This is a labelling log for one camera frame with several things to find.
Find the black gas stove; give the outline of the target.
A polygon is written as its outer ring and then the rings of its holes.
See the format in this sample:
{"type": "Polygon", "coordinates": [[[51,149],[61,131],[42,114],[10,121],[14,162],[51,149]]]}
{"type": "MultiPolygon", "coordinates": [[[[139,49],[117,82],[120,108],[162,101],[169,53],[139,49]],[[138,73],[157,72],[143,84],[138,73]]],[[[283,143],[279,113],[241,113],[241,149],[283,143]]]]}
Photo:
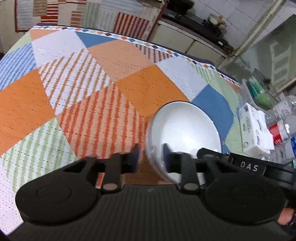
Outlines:
{"type": "Polygon", "coordinates": [[[173,21],[196,34],[204,37],[213,44],[219,46],[227,54],[233,51],[233,47],[228,43],[228,41],[222,36],[222,32],[218,26],[215,26],[208,20],[199,18],[192,13],[187,13],[186,15],[180,15],[175,11],[170,9],[165,9],[163,18],[173,21]]]}

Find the water bottle red label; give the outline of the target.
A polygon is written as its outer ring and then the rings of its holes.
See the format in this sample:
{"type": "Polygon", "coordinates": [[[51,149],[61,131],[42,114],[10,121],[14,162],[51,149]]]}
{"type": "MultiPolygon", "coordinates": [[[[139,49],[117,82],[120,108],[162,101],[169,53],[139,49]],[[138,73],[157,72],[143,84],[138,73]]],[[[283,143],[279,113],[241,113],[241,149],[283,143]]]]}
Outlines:
{"type": "Polygon", "coordinates": [[[295,115],[290,114],[283,117],[267,116],[265,120],[267,128],[273,136],[275,146],[295,137],[295,115]]]}

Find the colourful checkered tablecloth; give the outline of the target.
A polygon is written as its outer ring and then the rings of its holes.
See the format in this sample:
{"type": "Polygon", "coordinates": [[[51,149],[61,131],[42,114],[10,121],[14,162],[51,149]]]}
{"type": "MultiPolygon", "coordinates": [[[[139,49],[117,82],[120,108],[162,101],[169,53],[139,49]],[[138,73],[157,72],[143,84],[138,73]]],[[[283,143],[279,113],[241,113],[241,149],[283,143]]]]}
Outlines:
{"type": "Polygon", "coordinates": [[[85,156],[145,145],[164,104],[196,104],[224,152],[242,153],[239,85],[213,63],[98,30],[34,26],[1,59],[1,231],[25,183],[85,156]]]}

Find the clear water bottle white cap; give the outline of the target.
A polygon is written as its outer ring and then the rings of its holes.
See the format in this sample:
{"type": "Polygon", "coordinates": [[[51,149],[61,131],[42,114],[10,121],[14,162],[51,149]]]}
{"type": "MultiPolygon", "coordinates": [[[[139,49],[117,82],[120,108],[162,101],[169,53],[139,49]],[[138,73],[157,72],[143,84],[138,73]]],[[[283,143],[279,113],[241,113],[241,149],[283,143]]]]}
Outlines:
{"type": "Polygon", "coordinates": [[[295,115],[296,96],[288,95],[284,100],[280,101],[273,107],[276,118],[284,118],[289,115],[295,115]]]}

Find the water bottle blue label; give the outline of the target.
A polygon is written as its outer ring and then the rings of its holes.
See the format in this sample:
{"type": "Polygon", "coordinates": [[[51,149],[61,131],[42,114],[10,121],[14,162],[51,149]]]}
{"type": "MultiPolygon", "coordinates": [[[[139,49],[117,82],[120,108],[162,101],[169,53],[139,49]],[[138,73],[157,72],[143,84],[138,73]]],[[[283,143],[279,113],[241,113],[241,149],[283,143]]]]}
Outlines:
{"type": "Polygon", "coordinates": [[[278,164],[287,164],[295,159],[295,137],[280,144],[270,154],[269,161],[278,164]]]}

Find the white base cabinet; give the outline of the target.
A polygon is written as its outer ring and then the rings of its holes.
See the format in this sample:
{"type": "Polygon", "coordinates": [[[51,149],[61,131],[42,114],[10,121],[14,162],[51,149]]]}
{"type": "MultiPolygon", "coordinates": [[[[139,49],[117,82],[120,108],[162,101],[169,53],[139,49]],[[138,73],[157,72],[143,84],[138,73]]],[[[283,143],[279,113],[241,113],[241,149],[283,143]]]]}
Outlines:
{"type": "Polygon", "coordinates": [[[204,37],[166,19],[160,19],[151,33],[149,41],[199,59],[209,60],[219,66],[227,54],[204,37]]]}

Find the white tissue pack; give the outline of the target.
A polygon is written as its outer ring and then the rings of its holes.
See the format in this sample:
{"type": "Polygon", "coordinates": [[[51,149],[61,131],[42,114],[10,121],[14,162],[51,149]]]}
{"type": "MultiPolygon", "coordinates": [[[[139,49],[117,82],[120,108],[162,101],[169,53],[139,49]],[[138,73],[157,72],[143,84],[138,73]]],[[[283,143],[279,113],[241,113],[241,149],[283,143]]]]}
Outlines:
{"type": "Polygon", "coordinates": [[[239,110],[243,152],[250,157],[268,157],[274,150],[273,136],[268,130],[265,113],[245,103],[239,110]]]}

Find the white ribbed bowl black rim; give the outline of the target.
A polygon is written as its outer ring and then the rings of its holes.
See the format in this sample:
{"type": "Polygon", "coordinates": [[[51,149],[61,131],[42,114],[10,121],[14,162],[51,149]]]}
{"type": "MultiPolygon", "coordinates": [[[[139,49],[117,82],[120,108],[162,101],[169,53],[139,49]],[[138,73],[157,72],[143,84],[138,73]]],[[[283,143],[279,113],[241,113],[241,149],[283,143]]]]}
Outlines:
{"type": "Polygon", "coordinates": [[[180,184],[181,174],[168,173],[163,145],[173,152],[196,158],[201,148],[221,153],[221,138],[214,122],[196,105],[172,101],[163,105],[152,117],[146,134],[145,151],[154,170],[166,181],[180,184]]]}

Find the patchwork covered counter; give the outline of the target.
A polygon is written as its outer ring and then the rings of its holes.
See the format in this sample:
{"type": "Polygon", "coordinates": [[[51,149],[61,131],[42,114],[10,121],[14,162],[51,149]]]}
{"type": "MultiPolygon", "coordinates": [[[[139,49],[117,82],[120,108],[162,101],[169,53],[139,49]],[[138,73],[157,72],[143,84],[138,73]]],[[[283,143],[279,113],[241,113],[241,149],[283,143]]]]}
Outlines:
{"type": "Polygon", "coordinates": [[[15,29],[25,32],[42,23],[99,29],[147,40],[166,7],[166,1],[15,1],[15,29]]]}

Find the green plastic basket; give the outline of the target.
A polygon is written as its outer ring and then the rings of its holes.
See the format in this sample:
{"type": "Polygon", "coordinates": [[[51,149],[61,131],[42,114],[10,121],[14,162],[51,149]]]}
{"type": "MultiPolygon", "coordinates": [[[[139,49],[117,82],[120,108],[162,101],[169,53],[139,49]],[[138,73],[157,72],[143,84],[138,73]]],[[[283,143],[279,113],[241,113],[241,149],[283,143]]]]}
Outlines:
{"type": "Polygon", "coordinates": [[[247,79],[246,85],[258,107],[269,110],[280,102],[280,97],[272,85],[271,79],[265,77],[258,69],[254,69],[247,79]]]}

